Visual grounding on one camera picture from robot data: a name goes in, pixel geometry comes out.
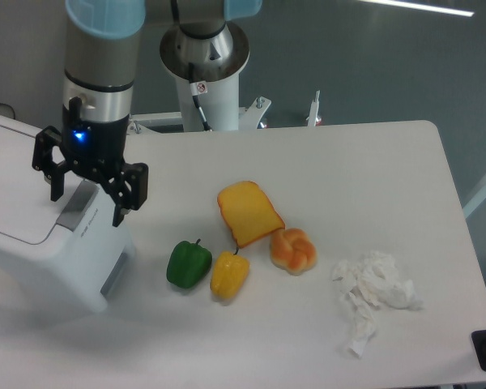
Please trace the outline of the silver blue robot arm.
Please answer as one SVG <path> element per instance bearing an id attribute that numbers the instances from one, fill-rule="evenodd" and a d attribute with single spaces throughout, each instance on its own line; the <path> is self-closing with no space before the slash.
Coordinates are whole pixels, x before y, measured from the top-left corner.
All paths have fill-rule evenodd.
<path id="1" fill-rule="evenodd" d="M 249 41 L 237 21 L 261 7 L 259 1 L 66 2 L 62 128 L 41 130 L 32 158 L 50 198 L 62 197 L 72 172 L 111 197 L 114 225 L 145 202 L 149 169 L 124 158 L 142 60 L 160 60 L 174 78 L 184 130 L 238 130 Z"/>

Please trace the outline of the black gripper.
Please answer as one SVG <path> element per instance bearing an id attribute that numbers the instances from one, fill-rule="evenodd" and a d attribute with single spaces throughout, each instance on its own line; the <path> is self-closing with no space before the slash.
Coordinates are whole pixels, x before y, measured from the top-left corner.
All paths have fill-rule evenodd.
<path id="1" fill-rule="evenodd" d="M 113 227 L 119 227 L 125 215 L 137 211 L 147 200 L 149 167 L 129 164 L 124 159 L 129 117 L 114 122 L 92 122 L 62 111 L 62 133 L 47 126 L 36 134 L 32 167 L 41 171 L 50 185 L 50 200 L 64 195 L 65 174 L 69 171 L 101 184 L 114 202 Z M 63 160 L 55 162 L 53 149 Z"/>

